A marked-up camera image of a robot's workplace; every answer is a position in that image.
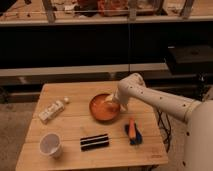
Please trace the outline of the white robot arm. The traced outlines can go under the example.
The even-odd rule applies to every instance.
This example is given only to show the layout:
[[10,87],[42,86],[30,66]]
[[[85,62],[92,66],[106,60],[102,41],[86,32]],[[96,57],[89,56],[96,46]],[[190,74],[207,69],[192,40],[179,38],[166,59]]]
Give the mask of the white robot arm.
[[184,171],[213,171],[213,100],[199,101],[148,88],[138,73],[120,80],[116,91],[106,100],[127,108],[130,98],[141,100],[187,125]]

